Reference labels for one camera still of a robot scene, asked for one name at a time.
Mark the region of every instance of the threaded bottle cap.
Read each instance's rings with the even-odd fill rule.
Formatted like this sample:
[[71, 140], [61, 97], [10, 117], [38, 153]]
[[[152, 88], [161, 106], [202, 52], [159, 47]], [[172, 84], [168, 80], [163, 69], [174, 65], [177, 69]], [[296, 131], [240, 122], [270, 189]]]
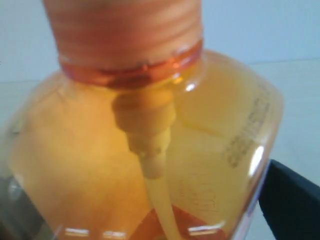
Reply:
[[201, 0], [43, 0], [60, 61], [101, 70], [154, 65], [202, 39]]

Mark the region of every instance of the bottle shoulder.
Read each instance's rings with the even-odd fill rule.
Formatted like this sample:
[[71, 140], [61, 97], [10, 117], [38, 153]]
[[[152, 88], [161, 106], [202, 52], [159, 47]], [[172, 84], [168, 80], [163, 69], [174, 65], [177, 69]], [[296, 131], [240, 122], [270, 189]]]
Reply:
[[236, 135], [252, 118], [259, 118], [261, 127], [268, 125], [270, 131], [278, 127], [284, 103], [272, 84], [213, 51], [204, 51], [202, 61], [202, 71], [175, 98], [181, 122], [224, 138]]

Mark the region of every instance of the yellow liquid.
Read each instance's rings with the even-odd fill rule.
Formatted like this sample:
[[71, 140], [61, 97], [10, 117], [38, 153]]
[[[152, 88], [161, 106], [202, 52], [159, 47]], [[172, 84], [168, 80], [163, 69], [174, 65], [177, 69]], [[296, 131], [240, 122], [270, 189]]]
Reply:
[[[168, 240], [232, 236], [266, 167], [283, 100], [240, 63], [209, 51], [202, 57], [193, 74], [150, 88], [174, 96], [167, 190], [163, 178], [145, 184], [139, 159], [115, 122], [115, 90], [57, 73], [10, 121], [1, 164], [59, 240], [134, 239], [137, 231], [138, 240], [154, 240], [143, 238], [144, 231], [153, 231], [153, 225], [141, 225], [148, 217], [155, 232], [159, 220]], [[201, 226], [211, 227], [207, 235], [190, 232]], [[37, 240], [45, 240], [40, 234]]]

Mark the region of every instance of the orange bottle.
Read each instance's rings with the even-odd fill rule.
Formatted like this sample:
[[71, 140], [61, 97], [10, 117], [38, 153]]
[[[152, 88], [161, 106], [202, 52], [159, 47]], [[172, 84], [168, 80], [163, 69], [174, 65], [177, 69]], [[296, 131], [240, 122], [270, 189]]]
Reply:
[[0, 233], [242, 239], [281, 94], [203, 50], [200, 0], [43, 2], [61, 71], [31, 93], [2, 138], [9, 191]]

